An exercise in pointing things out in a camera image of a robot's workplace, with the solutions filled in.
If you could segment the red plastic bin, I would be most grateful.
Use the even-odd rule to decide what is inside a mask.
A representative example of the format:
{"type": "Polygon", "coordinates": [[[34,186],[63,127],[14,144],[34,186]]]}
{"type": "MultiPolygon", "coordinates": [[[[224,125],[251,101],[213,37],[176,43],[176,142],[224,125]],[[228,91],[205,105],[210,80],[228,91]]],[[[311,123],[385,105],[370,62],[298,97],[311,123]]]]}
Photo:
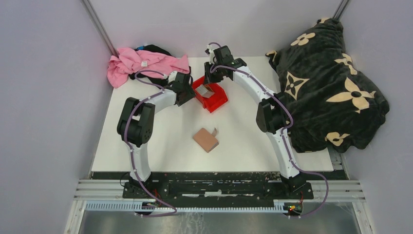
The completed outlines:
{"type": "Polygon", "coordinates": [[[217,83],[204,84],[204,76],[193,82],[192,88],[195,98],[202,107],[210,113],[215,112],[228,102],[228,97],[224,89],[217,83]]]}

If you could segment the tan leather card holder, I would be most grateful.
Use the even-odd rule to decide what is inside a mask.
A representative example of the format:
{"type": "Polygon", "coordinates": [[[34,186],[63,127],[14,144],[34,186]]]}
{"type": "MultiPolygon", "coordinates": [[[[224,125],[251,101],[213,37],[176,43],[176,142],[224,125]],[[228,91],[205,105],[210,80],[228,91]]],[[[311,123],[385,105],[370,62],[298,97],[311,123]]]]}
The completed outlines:
{"type": "Polygon", "coordinates": [[[197,133],[193,135],[193,140],[201,146],[205,152],[209,153],[212,151],[216,146],[219,145],[219,141],[216,138],[218,130],[214,128],[214,130],[210,133],[205,128],[201,128],[197,133]]]}

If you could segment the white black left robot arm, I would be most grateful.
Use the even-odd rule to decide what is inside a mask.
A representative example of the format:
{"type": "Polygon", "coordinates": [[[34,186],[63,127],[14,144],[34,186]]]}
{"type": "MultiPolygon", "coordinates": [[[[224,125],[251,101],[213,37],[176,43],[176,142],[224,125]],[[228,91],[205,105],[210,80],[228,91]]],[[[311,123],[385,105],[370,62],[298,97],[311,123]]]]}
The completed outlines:
{"type": "Polygon", "coordinates": [[[138,73],[134,76],[135,80],[160,89],[142,100],[127,98],[117,124],[117,133],[128,147],[130,163],[130,178],[124,188],[128,192],[136,192],[141,198],[148,198],[153,192],[153,185],[147,182],[151,176],[148,142],[153,133],[155,114],[174,105],[183,105],[195,97],[195,92],[190,74],[173,71],[167,75],[173,80],[164,86],[145,82],[138,73]]]}

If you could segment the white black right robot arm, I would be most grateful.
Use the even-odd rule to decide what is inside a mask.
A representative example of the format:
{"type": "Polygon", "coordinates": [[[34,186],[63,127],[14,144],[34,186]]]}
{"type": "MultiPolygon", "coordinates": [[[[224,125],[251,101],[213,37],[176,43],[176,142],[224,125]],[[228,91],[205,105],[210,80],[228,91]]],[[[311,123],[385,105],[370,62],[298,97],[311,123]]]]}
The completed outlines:
{"type": "Polygon", "coordinates": [[[292,117],[276,93],[257,79],[247,63],[234,58],[227,46],[209,43],[205,53],[209,61],[204,64],[205,84],[219,83],[229,78],[242,87],[257,103],[256,124],[269,138],[280,167],[281,192],[288,199],[294,199],[306,184],[295,159],[288,138],[292,117]]]}

